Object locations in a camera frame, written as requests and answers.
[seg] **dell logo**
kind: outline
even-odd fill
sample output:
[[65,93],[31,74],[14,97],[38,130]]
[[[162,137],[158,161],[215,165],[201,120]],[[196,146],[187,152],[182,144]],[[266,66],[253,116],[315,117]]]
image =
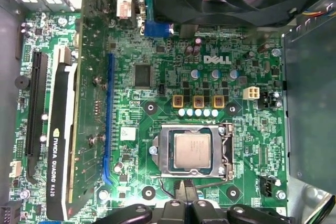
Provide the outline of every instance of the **dell logo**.
[[208,56],[208,55],[205,55],[203,57],[203,62],[205,64],[210,64],[210,63],[213,63],[213,64],[222,64],[222,65],[231,65],[232,62],[230,61],[229,59],[229,56],[225,56],[225,58],[223,56]]

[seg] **white sticker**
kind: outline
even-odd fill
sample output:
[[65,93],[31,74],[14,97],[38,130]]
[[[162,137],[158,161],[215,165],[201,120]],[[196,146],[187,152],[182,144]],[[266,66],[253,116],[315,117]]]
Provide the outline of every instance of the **white sticker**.
[[120,128],[120,140],[121,141],[135,141],[137,136],[137,128],[134,127],[121,127]]

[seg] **cpu socket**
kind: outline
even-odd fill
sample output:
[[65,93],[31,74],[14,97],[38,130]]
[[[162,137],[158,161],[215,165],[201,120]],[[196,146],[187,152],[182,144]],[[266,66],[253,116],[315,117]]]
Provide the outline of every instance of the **cpu socket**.
[[163,124],[153,140],[161,177],[233,179],[233,126]]

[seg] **pcie slot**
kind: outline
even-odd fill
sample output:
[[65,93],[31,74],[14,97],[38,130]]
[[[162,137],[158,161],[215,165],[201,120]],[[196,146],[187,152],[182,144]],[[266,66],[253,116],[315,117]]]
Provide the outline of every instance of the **pcie slot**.
[[113,110],[113,84],[114,84],[114,65],[115,58],[113,54],[108,54],[108,89],[106,98],[106,140],[103,156],[103,179],[108,185],[112,185],[110,179],[110,157],[111,157],[111,139],[112,139],[112,110]]
[[47,68],[48,56],[42,52],[34,52],[33,65],[31,67],[29,111],[25,148],[25,155],[27,156],[26,177],[32,184],[37,183],[33,176],[35,175],[35,167],[40,156],[40,137],[43,129],[41,115],[44,112]]

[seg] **white connector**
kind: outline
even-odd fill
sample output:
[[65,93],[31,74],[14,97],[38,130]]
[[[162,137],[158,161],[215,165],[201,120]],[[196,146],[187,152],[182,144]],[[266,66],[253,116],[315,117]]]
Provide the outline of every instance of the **white connector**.
[[256,100],[260,98],[260,89],[258,87],[248,87],[243,90],[243,100]]
[[21,175],[21,161],[12,161],[9,165],[12,168],[12,172],[9,174],[10,178],[16,178]]

